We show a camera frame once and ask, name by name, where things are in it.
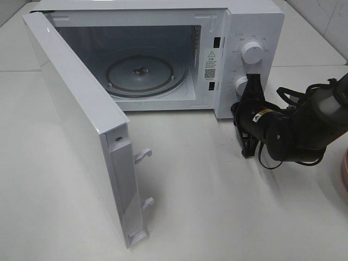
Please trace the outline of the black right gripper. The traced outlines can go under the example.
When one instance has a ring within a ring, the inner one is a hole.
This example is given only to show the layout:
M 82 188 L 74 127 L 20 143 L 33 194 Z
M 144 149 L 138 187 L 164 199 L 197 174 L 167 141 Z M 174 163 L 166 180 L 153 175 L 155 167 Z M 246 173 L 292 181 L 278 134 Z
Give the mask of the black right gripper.
M 237 127 L 241 154 L 253 157 L 258 140 L 266 141 L 270 120 L 265 114 L 272 112 L 272 105 L 265 101 L 260 74 L 247 73 L 247 84 L 241 101 L 232 105 L 231 112 Z

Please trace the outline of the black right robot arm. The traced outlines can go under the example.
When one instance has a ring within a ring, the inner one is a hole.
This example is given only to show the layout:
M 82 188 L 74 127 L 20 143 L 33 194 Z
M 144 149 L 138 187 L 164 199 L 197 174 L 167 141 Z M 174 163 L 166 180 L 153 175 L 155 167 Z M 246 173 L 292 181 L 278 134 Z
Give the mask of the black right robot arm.
M 319 164 L 327 146 L 347 133 L 347 75 L 310 85 L 304 93 L 283 87 L 276 92 L 287 108 L 265 99 L 259 74 L 247 75 L 241 99 L 231 107 L 242 155 L 260 156 L 266 147 L 280 163 Z

